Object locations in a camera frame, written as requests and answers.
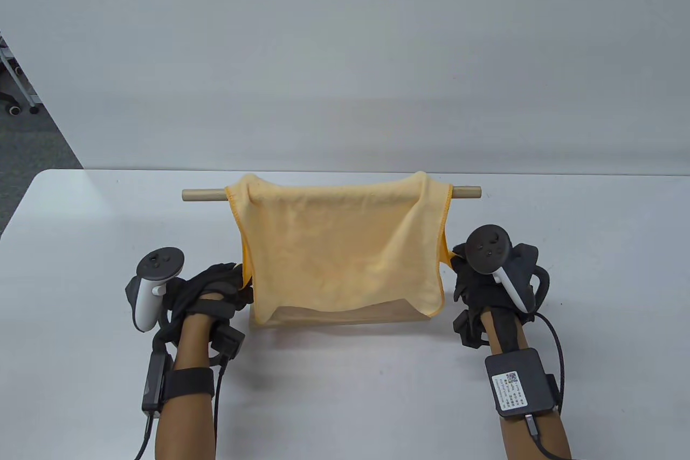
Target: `forearm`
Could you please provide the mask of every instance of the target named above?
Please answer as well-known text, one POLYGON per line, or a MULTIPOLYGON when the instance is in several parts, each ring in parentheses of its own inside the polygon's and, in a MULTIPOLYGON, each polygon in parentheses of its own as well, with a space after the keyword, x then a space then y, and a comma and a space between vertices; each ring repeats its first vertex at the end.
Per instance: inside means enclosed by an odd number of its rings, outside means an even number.
MULTIPOLYGON (((213 320, 193 314, 182 326, 175 370, 209 366, 209 333, 213 320)), ((156 433, 157 460, 213 460, 215 437, 208 394, 170 399, 161 412, 156 433)))
MULTIPOLYGON (((481 323, 486 329, 488 342, 491 346, 491 354, 501 354, 503 351, 496 336, 493 317, 491 317, 490 311, 486 311, 481 315, 481 323)), ((527 339, 525 339, 522 325, 520 325, 517 319, 515 319, 515 326, 517 327, 518 345, 521 349, 526 349, 528 347, 527 339)), ((536 420, 544 447, 555 455, 559 455, 559 457, 571 458, 568 438, 565 435, 558 412, 552 411, 551 413, 540 415, 536 420)), ((537 460, 538 458, 545 458, 537 450, 537 446, 527 430, 527 424, 525 424, 524 419, 501 418, 501 433, 503 434, 503 444, 506 448, 508 460, 537 460)))

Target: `sticker label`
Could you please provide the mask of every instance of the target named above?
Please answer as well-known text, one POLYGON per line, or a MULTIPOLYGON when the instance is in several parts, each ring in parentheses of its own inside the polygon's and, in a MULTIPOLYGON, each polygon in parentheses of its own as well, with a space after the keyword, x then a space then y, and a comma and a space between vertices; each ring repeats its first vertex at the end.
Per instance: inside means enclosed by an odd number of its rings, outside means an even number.
POLYGON ((515 408, 527 406, 527 398, 525 397, 525 392, 522 391, 520 377, 518 377, 517 372, 498 374, 498 376, 491 377, 491 381, 493 382, 496 399, 498 399, 498 404, 502 411, 515 410, 515 408))

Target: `vr controller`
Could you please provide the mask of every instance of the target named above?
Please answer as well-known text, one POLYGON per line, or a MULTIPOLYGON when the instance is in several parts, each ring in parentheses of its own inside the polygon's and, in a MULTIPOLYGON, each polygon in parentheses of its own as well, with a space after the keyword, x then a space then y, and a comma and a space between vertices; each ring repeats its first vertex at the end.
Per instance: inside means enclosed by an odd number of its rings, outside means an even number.
POLYGON ((158 248, 140 260, 136 277, 132 277, 125 287, 136 330, 147 332, 156 325, 165 285, 180 275, 183 265, 184 253, 178 248, 158 248))
POLYGON ((468 265, 481 275, 492 275, 502 284, 520 312, 537 310, 549 286, 549 275, 537 267, 537 246, 519 244, 513 247, 508 233, 498 225, 484 225, 473 231, 465 244, 468 265), (535 294, 530 285, 532 275, 539 278, 535 294))

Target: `dark gray floor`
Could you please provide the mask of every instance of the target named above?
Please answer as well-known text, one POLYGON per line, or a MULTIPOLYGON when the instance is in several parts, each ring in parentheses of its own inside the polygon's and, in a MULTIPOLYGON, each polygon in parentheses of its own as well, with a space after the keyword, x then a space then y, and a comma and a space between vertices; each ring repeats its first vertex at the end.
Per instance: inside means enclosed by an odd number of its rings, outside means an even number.
POLYGON ((4 102, 0 102, 2 234, 34 176, 45 169, 81 169, 81 165, 47 110, 41 108, 36 115, 28 112, 26 101, 6 71, 0 73, 0 91, 14 95, 24 108, 20 115, 10 117, 5 112, 4 102))

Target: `wooden dowel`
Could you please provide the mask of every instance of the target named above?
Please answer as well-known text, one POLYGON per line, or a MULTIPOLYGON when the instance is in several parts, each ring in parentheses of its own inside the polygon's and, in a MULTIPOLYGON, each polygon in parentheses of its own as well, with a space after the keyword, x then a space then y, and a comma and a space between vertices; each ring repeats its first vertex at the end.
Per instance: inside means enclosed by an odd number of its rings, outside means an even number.
MULTIPOLYGON (((479 199, 481 187, 453 187, 453 199, 479 199)), ((182 201, 227 201, 225 189, 183 189, 182 201)))

